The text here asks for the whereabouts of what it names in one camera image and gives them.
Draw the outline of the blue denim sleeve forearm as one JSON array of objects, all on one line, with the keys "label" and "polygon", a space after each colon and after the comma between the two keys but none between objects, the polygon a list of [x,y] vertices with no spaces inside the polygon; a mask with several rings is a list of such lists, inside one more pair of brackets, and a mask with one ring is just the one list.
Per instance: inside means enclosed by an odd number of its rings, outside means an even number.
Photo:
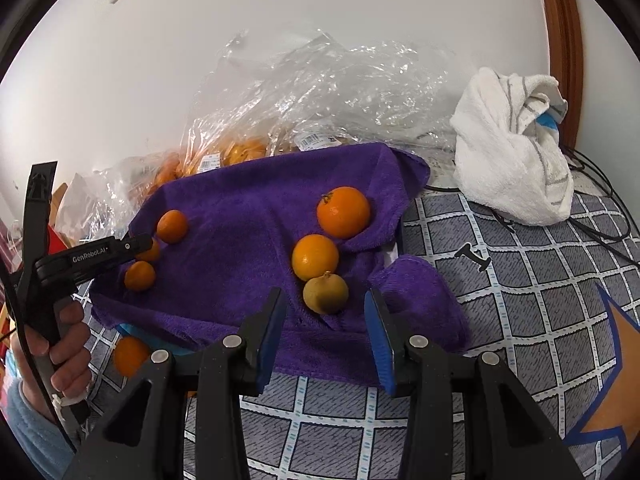
[{"label": "blue denim sleeve forearm", "polygon": [[9,388],[6,404],[8,424],[35,467],[47,479],[62,479],[74,453],[58,427],[28,402],[22,385],[21,379],[15,379]]}]

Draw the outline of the person left hand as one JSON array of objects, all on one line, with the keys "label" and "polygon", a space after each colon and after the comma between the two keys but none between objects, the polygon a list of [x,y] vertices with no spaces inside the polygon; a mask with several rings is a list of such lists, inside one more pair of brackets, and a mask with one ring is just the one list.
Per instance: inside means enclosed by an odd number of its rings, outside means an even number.
[{"label": "person left hand", "polygon": [[[58,366],[50,380],[52,387],[57,392],[62,392],[66,398],[73,399],[85,392],[91,382],[91,354],[85,348],[90,330],[84,322],[84,310],[75,300],[60,311],[58,320],[67,326],[67,332],[52,348],[49,348],[49,343],[43,336],[29,326],[25,327],[25,335],[33,356],[45,356]],[[11,351],[22,376],[22,393],[25,399],[39,414],[54,422],[46,399],[28,366],[17,333],[11,337]]]}]

